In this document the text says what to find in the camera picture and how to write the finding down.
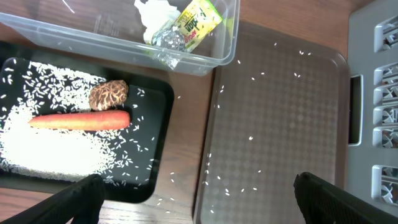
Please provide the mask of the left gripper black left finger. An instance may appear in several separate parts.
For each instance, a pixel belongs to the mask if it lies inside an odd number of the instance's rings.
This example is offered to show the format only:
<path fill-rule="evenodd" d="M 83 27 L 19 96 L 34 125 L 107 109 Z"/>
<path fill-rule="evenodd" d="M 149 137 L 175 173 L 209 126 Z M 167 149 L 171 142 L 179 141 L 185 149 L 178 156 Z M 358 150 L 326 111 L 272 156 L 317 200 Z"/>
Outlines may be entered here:
<path fill-rule="evenodd" d="M 105 187 L 98 174 L 92 174 L 44 201 L 3 221 L 10 224 L 53 224 L 99 222 Z"/>

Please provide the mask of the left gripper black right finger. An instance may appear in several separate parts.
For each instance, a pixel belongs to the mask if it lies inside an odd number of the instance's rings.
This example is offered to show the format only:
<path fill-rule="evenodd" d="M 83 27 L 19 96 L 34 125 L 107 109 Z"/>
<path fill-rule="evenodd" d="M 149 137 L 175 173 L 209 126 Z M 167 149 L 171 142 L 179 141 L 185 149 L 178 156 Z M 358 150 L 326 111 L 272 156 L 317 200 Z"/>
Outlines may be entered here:
<path fill-rule="evenodd" d="M 397 224 L 397 217 L 309 172 L 296 176 L 294 194 L 306 224 Z"/>

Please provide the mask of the orange carrot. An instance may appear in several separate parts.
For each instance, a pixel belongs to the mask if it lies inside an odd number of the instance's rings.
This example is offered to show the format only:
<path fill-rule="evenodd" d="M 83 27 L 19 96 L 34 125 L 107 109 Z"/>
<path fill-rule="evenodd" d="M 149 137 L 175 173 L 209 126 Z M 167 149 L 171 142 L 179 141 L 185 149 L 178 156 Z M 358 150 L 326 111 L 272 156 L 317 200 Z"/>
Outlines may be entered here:
<path fill-rule="evenodd" d="M 29 121 L 33 128 L 102 131 L 123 129 L 130 124 L 130 114 L 122 110 L 90 113 L 49 114 Z"/>

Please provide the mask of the brown food scrap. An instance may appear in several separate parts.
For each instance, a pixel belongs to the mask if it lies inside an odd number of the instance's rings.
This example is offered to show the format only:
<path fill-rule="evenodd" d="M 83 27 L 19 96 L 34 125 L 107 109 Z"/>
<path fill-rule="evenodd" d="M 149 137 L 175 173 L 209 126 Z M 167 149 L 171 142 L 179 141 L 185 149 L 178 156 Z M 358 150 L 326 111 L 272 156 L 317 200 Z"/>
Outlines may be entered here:
<path fill-rule="evenodd" d="M 96 85 L 90 91 L 90 108 L 103 111 L 121 105 L 127 100 L 128 91 L 129 86 L 124 80 L 112 80 Z"/>

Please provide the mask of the aluminium foil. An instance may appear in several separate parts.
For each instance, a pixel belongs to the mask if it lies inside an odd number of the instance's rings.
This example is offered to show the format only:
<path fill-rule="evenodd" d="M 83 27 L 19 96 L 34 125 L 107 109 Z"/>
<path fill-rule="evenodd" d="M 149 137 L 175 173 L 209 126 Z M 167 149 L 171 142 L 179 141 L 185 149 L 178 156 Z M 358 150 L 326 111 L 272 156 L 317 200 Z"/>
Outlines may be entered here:
<path fill-rule="evenodd" d="M 151 45 L 162 48 L 162 51 L 152 57 L 174 70 L 181 60 L 181 56 L 167 53 L 166 50 L 185 52 L 185 38 L 178 26 L 171 25 L 154 34 Z"/>

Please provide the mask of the white tissue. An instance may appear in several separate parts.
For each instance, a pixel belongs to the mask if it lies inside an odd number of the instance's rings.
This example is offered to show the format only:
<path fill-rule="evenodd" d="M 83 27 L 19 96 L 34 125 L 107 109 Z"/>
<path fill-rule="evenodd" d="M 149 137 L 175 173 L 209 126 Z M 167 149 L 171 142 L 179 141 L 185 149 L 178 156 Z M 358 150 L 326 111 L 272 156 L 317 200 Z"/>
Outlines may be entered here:
<path fill-rule="evenodd" d="M 143 34 L 146 44 L 150 44 L 153 35 L 166 23 L 173 23 L 181 14 L 177 6 L 170 5 L 168 0 L 148 0 L 146 3 L 135 0 L 134 6 L 138 9 L 142 25 L 146 28 Z"/>

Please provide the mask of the green snack wrapper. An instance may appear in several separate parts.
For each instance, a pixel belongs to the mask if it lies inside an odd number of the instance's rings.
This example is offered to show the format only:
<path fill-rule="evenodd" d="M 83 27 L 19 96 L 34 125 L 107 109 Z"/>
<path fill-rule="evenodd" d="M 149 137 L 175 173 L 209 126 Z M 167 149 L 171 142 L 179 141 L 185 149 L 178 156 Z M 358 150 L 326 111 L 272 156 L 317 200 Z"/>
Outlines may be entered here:
<path fill-rule="evenodd" d="M 220 23 L 222 16 L 209 0 L 193 0 L 176 19 L 185 41 L 185 50 L 191 52 Z"/>

